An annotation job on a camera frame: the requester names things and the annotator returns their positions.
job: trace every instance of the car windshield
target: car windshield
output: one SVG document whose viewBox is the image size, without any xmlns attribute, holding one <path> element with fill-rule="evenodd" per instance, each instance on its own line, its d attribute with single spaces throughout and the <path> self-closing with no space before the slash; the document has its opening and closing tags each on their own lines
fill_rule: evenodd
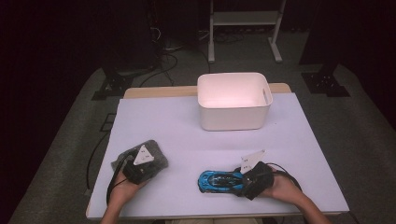
<svg viewBox="0 0 396 224">
<path fill-rule="evenodd" d="M 242 184 L 242 179 L 233 175 L 212 175 L 207 181 L 214 187 L 232 187 Z"/>
</svg>

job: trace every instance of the white metal stand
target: white metal stand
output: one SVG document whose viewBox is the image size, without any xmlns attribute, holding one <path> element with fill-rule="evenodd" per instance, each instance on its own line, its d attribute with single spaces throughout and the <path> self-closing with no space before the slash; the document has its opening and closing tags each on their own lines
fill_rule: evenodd
<svg viewBox="0 0 396 224">
<path fill-rule="evenodd" d="M 277 63 L 282 62 L 279 50 L 276 46 L 277 34 L 282 22 L 286 0 L 282 0 L 279 11 L 238 11 L 238 12 L 214 12 L 213 1 L 210 1 L 210 25 L 208 57 L 210 63 L 215 61 L 215 45 L 213 41 L 213 27 L 222 25 L 274 25 L 272 37 L 268 37 L 268 42 Z"/>
</svg>

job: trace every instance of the blue toy car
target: blue toy car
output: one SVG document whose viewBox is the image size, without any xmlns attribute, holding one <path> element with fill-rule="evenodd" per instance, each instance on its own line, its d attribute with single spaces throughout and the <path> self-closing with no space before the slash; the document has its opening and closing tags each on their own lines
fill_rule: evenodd
<svg viewBox="0 0 396 224">
<path fill-rule="evenodd" d="M 198 179 L 202 193 L 232 193 L 240 195 L 244 187 L 243 175 L 239 172 L 205 171 Z"/>
</svg>

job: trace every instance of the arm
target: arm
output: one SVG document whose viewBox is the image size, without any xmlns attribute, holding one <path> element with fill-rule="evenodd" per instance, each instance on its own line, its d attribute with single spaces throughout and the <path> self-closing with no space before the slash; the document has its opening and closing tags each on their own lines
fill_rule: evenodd
<svg viewBox="0 0 396 224">
<path fill-rule="evenodd" d="M 303 194 L 287 177 L 275 175 L 274 185 L 261 193 L 261 196 L 278 199 L 285 203 L 294 204 L 304 215 L 308 223 L 331 223 L 318 207 Z"/>
<path fill-rule="evenodd" d="M 128 203 L 137 191 L 146 184 L 142 183 L 140 185 L 136 185 L 129 182 L 126 180 L 126 177 L 122 172 L 119 172 L 117 175 L 116 183 L 119 184 L 116 184 L 117 186 L 111 191 L 110 200 L 101 220 L 101 224 L 117 223 L 122 207 Z"/>
</svg>

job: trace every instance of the dark background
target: dark background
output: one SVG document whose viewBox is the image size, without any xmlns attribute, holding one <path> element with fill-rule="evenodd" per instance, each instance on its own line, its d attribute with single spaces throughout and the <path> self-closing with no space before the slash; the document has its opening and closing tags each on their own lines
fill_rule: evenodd
<svg viewBox="0 0 396 224">
<path fill-rule="evenodd" d="M 134 55 L 128 55 L 133 50 L 128 51 L 123 45 L 113 46 L 115 51 L 109 47 L 114 43 L 112 38 L 120 37 L 118 31 L 111 29 L 111 2 L 115 1 L 0 3 L 2 223 L 8 221 L 18 205 L 89 76 L 103 63 L 134 63 Z M 163 7 L 153 7 L 160 2 Z M 239 2 L 218 0 L 216 7 L 277 7 L 276 1 Z M 207 6 L 207 0 L 148 1 L 148 9 L 156 11 L 148 22 L 161 25 L 165 35 L 193 43 L 197 30 L 207 29 Z M 178 15 L 185 20 L 178 20 Z M 396 114 L 395 15 L 393 1 L 289 0 L 281 29 L 310 29 L 301 64 L 323 63 L 329 55 L 335 55 L 356 74 L 389 123 L 396 127 L 392 116 Z"/>
</svg>

